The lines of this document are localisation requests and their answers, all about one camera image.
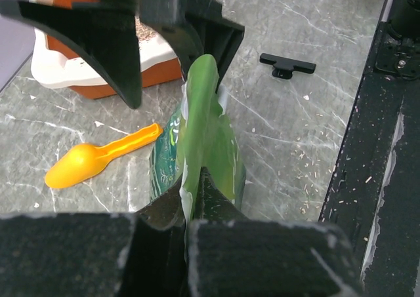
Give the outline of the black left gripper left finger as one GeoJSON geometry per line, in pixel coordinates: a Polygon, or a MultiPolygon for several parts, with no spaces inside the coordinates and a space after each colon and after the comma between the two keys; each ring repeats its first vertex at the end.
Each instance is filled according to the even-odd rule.
{"type": "Polygon", "coordinates": [[[1,216],[2,296],[178,296],[184,216],[169,191],[136,213],[1,216]]]}

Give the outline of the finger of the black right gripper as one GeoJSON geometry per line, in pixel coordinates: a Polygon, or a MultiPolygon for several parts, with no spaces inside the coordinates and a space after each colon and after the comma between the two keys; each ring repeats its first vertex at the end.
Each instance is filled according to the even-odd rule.
{"type": "Polygon", "coordinates": [[[133,13],[100,4],[67,9],[1,0],[1,15],[61,41],[86,61],[128,107],[140,107],[140,55],[133,13]]]}
{"type": "Polygon", "coordinates": [[[140,0],[140,19],[168,42],[183,76],[198,57],[210,54],[222,79],[245,32],[222,15],[217,0],[140,0]]]}

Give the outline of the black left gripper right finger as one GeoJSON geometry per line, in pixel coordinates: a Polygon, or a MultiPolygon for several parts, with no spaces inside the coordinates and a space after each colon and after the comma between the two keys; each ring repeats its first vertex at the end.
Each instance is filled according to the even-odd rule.
{"type": "Polygon", "coordinates": [[[362,296],[345,234],[319,222],[246,218],[200,173],[188,228],[191,296],[362,296]]]}

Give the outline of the black bag clip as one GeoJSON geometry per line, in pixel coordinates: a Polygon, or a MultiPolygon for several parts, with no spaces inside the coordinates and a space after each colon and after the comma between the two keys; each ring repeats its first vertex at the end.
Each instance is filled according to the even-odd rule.
{"type": "Polygon", "coordinates": [[[291,79],[294,71],[313,74],[316,69],[316,64],[310,62],[303,62],[267,53],[262,53],[259,56],[259,62],[273,66],[272,76],[279,79],[291,79]]]}

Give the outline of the yellow plastic scoop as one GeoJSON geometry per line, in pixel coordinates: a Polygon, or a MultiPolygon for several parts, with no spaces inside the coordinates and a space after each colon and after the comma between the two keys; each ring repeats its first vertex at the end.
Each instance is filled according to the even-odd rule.
{"type": "Polygon", "coordinates": [[[153,123],[105,146],[78,144],[48,170],[45,183],[53,189],[74,186],[101,173],[114,159],[155,142],[162,133],[163,128],[153,123]]]}

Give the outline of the green litter bag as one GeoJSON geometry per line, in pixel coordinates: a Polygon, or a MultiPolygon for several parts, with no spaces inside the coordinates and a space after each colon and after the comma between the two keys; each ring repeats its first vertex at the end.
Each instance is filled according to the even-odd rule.
{"type": "Polygon", "coordinates": [[[180,180],[176,191],[187,220],[193,217],[203,167],[216,188],[236,208],[242,206],[246,169],[226,113],[227,93],[218,82],[212,55],[193,62],[182,86],[182,100],[150,154],[151,200],[180,180]]]}

